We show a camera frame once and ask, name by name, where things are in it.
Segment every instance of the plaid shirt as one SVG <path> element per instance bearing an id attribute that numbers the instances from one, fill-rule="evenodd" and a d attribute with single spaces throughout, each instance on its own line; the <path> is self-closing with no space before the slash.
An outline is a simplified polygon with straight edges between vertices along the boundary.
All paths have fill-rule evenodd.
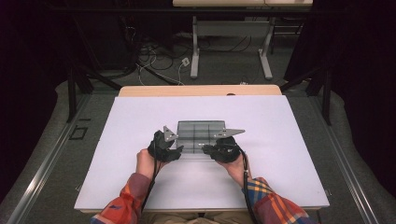
<path id="1" fill-rule="evenodd" d="M 100 214 L 92 217 L 91 224 L 137 224 L 149 182 L 141 174 L 132 174 L 121 190 L 120 197 L 111 201 Z M 262 177 L 249 180 L 247 190 L 254 212 L 262 223 L 315 223 L 297 204 L 274 193 Z"/>

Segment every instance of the table surface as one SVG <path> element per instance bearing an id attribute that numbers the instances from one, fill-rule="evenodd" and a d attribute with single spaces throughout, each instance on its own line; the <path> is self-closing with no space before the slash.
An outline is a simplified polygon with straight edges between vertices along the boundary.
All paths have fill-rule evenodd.
<path id="1" fill-rule="evenodd" d="M 313 0 L 173 0 L 174 7 L 309 7 Z"/>
<path id="2" fill-rule="evenodd" d="M 267 95 L 253 94 L 250 88 Z M 116 198 L 134 171 L 135 154 L 148 146 L 153 134 L 163 125 L 176 131 L 180 120 L 225 120 L 227 128 L 245 129 L 235 140 L 248 154 L 254 176 L 264 176 L 277 193 L 305 209 L 329 206 L 288 100 L 279 95 L 278 87 L 195 86 L 191 87 L 195 91 L 190 93 L 181 91 L 187 89 L 189 87 L 129 87 L 120 91 L 75 209 L 96 212 Z M 268 90 L 276 89 L 275 95 L 270 95 Z M 190 96 L 192 92 L 205 96 Z M 171 96 L 177 93 L 185 96 Z M 236 95 L 224 96 L 227 93 Z M 240 188 L 227 172 L 202 156 L 182 154 L 180 160 L 166 165 L 156 178 L 145 209 L 246 209 Z"/>

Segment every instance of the black cable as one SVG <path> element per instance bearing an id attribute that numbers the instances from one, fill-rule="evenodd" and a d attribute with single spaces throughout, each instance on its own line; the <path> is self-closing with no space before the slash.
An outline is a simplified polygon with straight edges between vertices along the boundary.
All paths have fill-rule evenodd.
<path id="1" fill-rule="evenodd" d="M 164 68 L 157 68 L 157 67 L 154 67 L 154 66 L 152 65 L 151 62 L 150 62 L 150 64 L 149 64 L 149 66 L 150 66 L 152 69 L 154 69 L 154 70 L 167 70 L 167 69 L 171 68 L 171 67 L 173 66 L 173 64 L 174 64 L 174 59 L 173 59 L 172 57 L 169 57 L 169 58 L 171 59 L 171 63 L 170 63 L 168 66 L 165 66 Z"/>
<path id="2" fill-rule="evenodd" d="M 145 63 L 146 63 L 146 62 L 149 61 L 149 59 L 150 59 L 150 57 L 151 57 L 152 55 L 155 55 L 155 54 L 142 53 L 142 51 L 140 50 L 139 61 L 140 61 L 140 62 L 145 62 Z M 147 57 L 147 59 L 142 59 L 142 58 L 141 58 L 142 56 L 148 56 L 148 57 Z"/>
<path id="3" fill-rule="evenodd" d="M 317 216 L 318 216 L 318 224 L 321 224 L 321 217 L 320 217 L 320 212 L 317 210 Z"/>
<path id="4" fill-rule="evenodd" d="M 256 217 L 254 216 L 253 209 L 251 208 L 250 199 L 248 197 L 248 158 L 245 152 L 242 149 L 239 149 L 242 153 L 243 161 L 244 161 L 244 194 L 245 194 L 245 202 L 247 204 L 247 210 L 250 214 L 251 221 L 254 224 L 257 224 Z"/>
<path id="5" fill-rule="evenodd" d="M 202 49 L 202 51 L 204 52 L 242 52 L 245 49 L 247 49 L 250 46 L 251 43 L 251 36 L 249 37 L 249 41 L 248 44 L 243 48 L 243 49 L 239 49 L 239 50 L 234 50 L 236 49 L 239 45 L 242 44 L 242 42 L 244 42 L 248 37 L 245 36 L 241 41 L 239 41 L 238 44 L 236 44 L 233 48 L 231 49 L 226 49 L 226 50 L 221 50 L 221 49 Z"/>

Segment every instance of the white desk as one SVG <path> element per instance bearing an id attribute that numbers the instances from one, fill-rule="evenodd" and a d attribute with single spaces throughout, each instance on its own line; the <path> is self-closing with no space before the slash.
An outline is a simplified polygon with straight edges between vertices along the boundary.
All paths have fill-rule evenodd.
<path id="1" fill-rule="evenodd" d="M 220 91 L 233 92 L 230 88 Z M 236 86 L 235 91 L 247 88 Z M 253 93 L 117 97 L 75 209 L 96 212 L 116 198 L 135 169 L 135 154 L 163 125 L 176 131 L 179 120 L 215 119 L 246 130 L 235 140 L 248 154 L 254 176 L 265 177 L 277 193 L 305 209 L 329 206 L 286 97 Z M 246 209 L 243 194 L 222 167 L 184 156 L 161 170 L 146 204 L 150 211 L 241 209 Z"/>
<path id="2" fill-rule="evenodd" d="M 174 7 L 310 7 L 313 0 L 174 0 Z M 272 79 L 267 52 L 275 26 L 275 18 L 269 21 L 198 21 L 192 17 L 191 78 L 198 77 L 199 35 L 256 36 L 263 37 L 259 49 L 262 70 L 266 79 Z"/>

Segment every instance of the cable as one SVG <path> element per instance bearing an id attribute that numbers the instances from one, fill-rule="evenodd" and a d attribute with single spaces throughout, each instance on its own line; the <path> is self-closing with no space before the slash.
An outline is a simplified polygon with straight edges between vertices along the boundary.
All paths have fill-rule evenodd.
<path id="1" fill-rule="evenodd" d="M 149 60 L 149 63 L 148 64 L 146 64 L 146 65 L 144 65 L 144 66 L 140 66 L 140 71 L 142 71 L 142 69 L 143 68 L 146 68 L 147 66 L 150 66 L 150 65 L 152 65 L 156 60 L 157 60 L 157 53 L 155 53 L 155 51 L 154 50 L 150 50 L 150 51 L 152 51 L 153 53 L 154 53 L 154 60 L 152 60 L 152 58 Z"/>
<path id="2" fill-rule="evenodd" d="M 139 67 L 142 67 L 142 68 L 144 68 L 144 69 L 146 69 L 149 73 L 151 73 L 152 75 L 154 75 L 155 77 L 157 77 L 157 78 L 159 78 L 159 79 L 161 79 L 161 80 L 163 80 L 163 81 L 165 81 L 166 83 L 168 83 L 169 85 L 182 85 L 182 86 L 184 86 L 184 83 L 182 83 L 181 81 L 177 81 L 177 80 L 175 80 L 175 79 L 172 79 L 171 77 L 166 77 L 166 76 L 164 76 L 164 75 L 161 75 L 161 74 L 159 74 L 159 73 L 156 73 L 156 72 L 154 72 L 154 71 L 152 71 L 151 69 L 149 69 L 149 68 L 147 68 L 147 67 L 144 67 L 143 65 L 141 65 L 141 64 L 139 64 L 139 63 L 136 63 Z"/>
<path id="3" fill-rule="evenodd" d="M 320 217 L 320 212 L 317 210 L 317 216 L 318 216 L 318 224 L 321 224 L 321 217 Z"/>
<path id="4" fill-rule="evenodd" d="M 245 152 L 240 148 L 239 151 L 242 153 L 243 161 L 244 161 L 244 194 L 245 194 L 245 202 L 247 204 L 247 210 L 250 214 L 250 218 L 254 224 L 257 224 L 256 217 L 254 216 L 253 209 L 251 208 L 250 199 L 248 197 L 248 157 Z"/>
<path id="5" fill-rule="evenodd" d="M 140 74 L 138 75 L 139 76 L 139 82 L 140 82 L 140 84 L 142 84 L 142 86 L 146 86 L 143 82 L 142 82 L 142 79 L 140 78 Z"/>
<path id="6" fill-rule="evenodd" d="M 169 64 L 168 66 L 165 66 L 164 68 L 157 68 L 157 67 L 154 67 L 152 64 L 150 65 L 150 67 L 151 67 L 152 69 L 155 69 L 155 70 L 166 70 L 166 69 L 169 69 L 170 67 L 173 66 L 173 63 L 174 63 L 173 58 L 170 58 L 170 59 L 171 59 L 171 64 Z"/>
<path id="7" fill-rule="evenodd" d="M 247 49 L 250 46 L 251 36 L 249 37 L 248 44 L 243 49 L 239 49 L 239 50 L 234 50 L 234 49 L 236 49 L 240 44 L 242 44 L 242 42 L 244 42 L 247 38 L 248 37 L 245 36 L 241 41 L 239 41 L 238 44 L 236 44 L 231 49 L 226 49 L 226 50 L 221 50 L 221 49 L 202 49 L 202 51 L 204 51 L 204 52 L 242 52 L 242 51 L 244 51 L 245 49 Z"/>

